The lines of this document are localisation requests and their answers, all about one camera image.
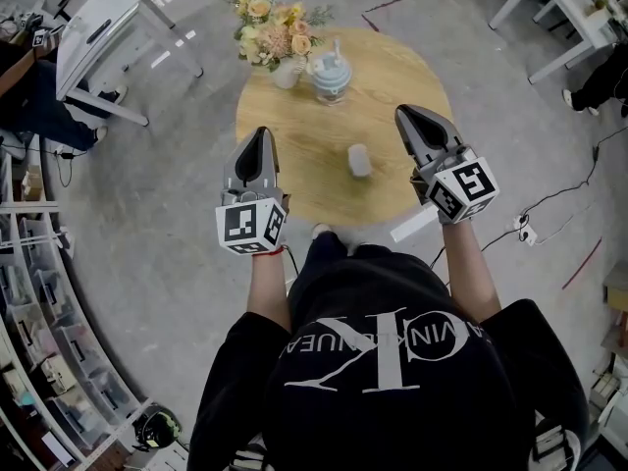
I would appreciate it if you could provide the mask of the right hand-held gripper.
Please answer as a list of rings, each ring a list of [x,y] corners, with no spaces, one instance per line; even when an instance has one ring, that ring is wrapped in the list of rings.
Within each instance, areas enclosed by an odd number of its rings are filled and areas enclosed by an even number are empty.
[[[416,161],[417,175],[425,184],[419,196],[438,208],[442,223],[471,219],[498,196],[497,180],[487,160],[470,145],[460,145],[461,136],[449,119],[410,104],[398,105],[394,116],[406,151]],[[437,148],[450,150],[438,151],[434,157]]]

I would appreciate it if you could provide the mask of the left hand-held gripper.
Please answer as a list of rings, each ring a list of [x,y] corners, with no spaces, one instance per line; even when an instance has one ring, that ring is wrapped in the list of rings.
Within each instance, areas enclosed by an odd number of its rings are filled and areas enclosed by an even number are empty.
[[[220,245],[236,255],[270,254],[280,248],[288,216],[283,191],[277,188],[276,142],[266,127],[258,127],[239,143],[225,165],[222,204],[215,209]],[[237,189],[260,176],[270,191]]]

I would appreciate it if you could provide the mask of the person's left forearm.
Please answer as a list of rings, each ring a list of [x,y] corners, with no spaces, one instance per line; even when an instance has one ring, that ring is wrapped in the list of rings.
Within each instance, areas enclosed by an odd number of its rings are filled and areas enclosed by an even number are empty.
[[[291,331],[283,250],[251,257],[252,272],[246,310]]]

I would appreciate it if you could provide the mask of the person's right forearm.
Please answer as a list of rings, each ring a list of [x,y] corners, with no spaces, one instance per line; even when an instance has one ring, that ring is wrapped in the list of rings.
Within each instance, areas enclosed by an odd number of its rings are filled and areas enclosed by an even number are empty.
[[[482,323],[501,306],[472,223],[443,225],[443,236],[451,296],[473,320]]]

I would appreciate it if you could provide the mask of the round wooden table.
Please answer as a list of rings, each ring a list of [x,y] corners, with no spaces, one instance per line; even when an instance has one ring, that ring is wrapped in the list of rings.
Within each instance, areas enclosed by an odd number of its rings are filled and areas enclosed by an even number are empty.
[[[236,137],[271,130],[291,215],[344,227],[391,221],[419,204],[396,107],[423,106],[446,118],[451,109],[437,75],[408,46],[371,29],[328,27],[315,53],[332,50],[336,37],[352,68],[343,101],[321,103],[308,77],[281,89],[253,69],[238,101]]]

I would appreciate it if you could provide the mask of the person's white shoe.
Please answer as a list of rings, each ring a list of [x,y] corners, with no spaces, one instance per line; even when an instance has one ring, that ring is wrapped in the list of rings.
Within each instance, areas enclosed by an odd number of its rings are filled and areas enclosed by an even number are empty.
[[[335,234],[335,233],[336,233],[335,230],[330,225],[319,223],[315,225],[314,228],[312,229],[311,238],[312,240],[316,240],[324,234]],[[347,249],[347,252],[349,254],[353,254],[357,250],[358,247],[364,244],[364,241],[359,238],[358,239],[350,238],[349,240],[340,239],[340,243]]]

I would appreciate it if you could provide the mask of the pale blue lidded cup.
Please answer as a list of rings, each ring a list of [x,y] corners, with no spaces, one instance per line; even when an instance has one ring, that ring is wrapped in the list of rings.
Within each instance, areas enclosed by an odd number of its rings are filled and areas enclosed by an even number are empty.
[[[346,90],[352,78],[352,68],[347,59],[340,52],[340,39],[334,39],[331,51],[322,53],[306,66],[314,86],[316,98],[327,106],[333,106],[343,101]]]

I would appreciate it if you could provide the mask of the white power strip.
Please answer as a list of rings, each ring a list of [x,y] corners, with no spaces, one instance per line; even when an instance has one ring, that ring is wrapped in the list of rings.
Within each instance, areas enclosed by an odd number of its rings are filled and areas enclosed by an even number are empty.
[[[529,246],[535,245],[538,235],[530,226],[528,214],[519,215],[513,219],[513,230],[521,242],[524,242]]]

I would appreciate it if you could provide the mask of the white vase with flowers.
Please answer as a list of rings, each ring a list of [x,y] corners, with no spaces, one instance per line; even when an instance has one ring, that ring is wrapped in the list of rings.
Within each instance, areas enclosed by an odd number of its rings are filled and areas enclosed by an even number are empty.
[[[300,1],[224,1],[239,19],[234,33],[239,59],[267,70],[275,86],[295,87],[313,48],[324,42],[322,28],[334,18],[334,8],[308,10]]]

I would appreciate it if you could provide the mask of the person's black trousers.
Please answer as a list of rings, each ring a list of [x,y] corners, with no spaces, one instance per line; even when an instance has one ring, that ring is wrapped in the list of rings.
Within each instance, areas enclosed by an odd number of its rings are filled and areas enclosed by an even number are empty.
[[[336,233],[325,231],[312,240],[288,293],[292,319],[306,317],[316,299],[334,291],[350,297],[382,295],[390,302],[406,293],[451,301],[445,284],[421,259],[377,244],[361,244],[349,254]]]

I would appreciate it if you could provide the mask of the white square-legged table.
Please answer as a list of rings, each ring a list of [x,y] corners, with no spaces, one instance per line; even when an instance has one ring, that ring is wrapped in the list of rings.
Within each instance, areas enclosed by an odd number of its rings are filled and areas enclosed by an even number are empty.
[[[489,21],[491,29],[497,29],[522,0],[506,0]],[[587,12],[594,7],[594,0],[550,0],[533,18],[536,23],[548,11],[557,7],[580,35],[581,41],[562,55],[549,62],[540,70],[528,76],[528,82],[535,84],[562,67],[573,67],[588,58],[595,51],[615,44],[618,36],[610,25],[611,13],[607,8]]]

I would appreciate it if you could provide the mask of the red floor tape strip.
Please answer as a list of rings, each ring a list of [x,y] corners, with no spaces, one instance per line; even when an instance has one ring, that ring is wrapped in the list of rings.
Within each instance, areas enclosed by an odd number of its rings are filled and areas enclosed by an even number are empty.
[[[580,275],[580,273],[583,271],[583,269],[586,267],[586,265],[590,262],[592,257],[595,255],[596,251],[599,249],[600,245],[602,244],[602,239],[603,239],[603,236],[600,236],[600,238],[598,239],[598,241],[596,242],[592,250],[589,252],[589,254],[584,258],[584,260],[580,263],[578,268],[569,277],[569,279],[562,285],[561,290],[566,290],[576,280],[576,278]]]

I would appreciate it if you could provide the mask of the person's black printed t-shirt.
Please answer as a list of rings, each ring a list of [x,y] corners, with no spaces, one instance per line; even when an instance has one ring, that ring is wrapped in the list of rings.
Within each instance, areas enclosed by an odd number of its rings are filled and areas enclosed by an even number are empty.
[[[487,321],[409,288],[322,292],[294,333],[248,312],[201,397],[188,471],[225,471],[256,437],[276,471],[549,471],[574,459],[582,386],[535,302]]]

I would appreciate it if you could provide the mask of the white storage shelving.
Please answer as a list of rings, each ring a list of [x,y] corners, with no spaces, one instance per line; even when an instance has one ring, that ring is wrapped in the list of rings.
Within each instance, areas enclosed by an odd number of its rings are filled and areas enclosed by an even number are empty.
[[[51,203],[0,205],[0,425],[32,471],[125,471],[148,407],[82,308]]]

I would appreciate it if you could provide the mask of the black and green helmet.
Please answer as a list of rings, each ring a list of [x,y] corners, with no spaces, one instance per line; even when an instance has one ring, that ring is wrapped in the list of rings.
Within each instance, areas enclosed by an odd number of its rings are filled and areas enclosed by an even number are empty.
[[[133,448],[148,452],[166,448],[176,441],[182,425],[175,414],[157,403],[151,403],[132,423],[136,444]]]

